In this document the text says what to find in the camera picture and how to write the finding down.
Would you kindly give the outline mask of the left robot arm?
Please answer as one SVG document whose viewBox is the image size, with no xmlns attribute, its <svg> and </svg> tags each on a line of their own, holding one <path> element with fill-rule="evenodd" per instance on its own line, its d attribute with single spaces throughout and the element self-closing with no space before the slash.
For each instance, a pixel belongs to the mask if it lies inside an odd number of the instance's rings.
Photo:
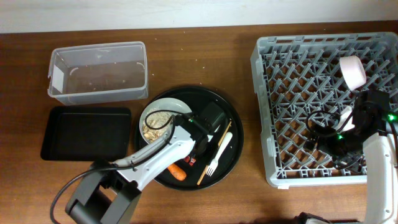
<svg viewBox="0 0 398 224">
<path fill-rule="evenodd" d="M 80 183 L 66 214 L 76 223 L 129 223 L 144 187 L 174 162 L 204 149 L 226 117 L 214 102 L 199 113 L 169 115 L 155 141 L 112 163 L 95 162 L 75 177 Z"/>
</svg>

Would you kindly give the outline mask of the white pink bowl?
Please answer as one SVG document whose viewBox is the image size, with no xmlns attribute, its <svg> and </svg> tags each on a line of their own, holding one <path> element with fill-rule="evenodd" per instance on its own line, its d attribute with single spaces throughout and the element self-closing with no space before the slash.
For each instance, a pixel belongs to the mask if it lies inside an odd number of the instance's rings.
<svg viewBox="0 0 398 224">
<path fill-rule="evenodd" d="M 353 91 L 366 83 L 366 73 L 359 57 L 353 55 L 339 59 L 341 73 L 347 87 Z"/>
</svg>

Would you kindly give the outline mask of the red snack wrapper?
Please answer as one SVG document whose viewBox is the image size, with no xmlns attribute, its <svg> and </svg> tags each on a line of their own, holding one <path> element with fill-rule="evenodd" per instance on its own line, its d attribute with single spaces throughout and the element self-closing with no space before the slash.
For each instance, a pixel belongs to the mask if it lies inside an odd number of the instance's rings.
<svg viewBox="0 0 398 224">
<path fill-rule="evenodd" d="M 191 156 L 187 156 L 183 159 L 187 164 L 189 164 L 189 166 L 193 166 L 196 162 L 196 159 L 194 157 Z"/>
</svg>

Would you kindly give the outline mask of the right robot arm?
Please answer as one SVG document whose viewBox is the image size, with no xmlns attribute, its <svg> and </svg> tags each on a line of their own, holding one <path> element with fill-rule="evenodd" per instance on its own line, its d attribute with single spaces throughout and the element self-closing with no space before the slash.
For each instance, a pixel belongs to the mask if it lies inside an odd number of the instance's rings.
<svg viewBox="0 0 398 224">
<path fill-rule="evenodd" d="M 389 94 L 361 91 L 347 117 L 330 113 L 336 127 L 306 125 L 303 147 L 331 156 L 335 169 L 367 167 L 365 223 L 397 223 L 397 113 Z"/>
</svg>

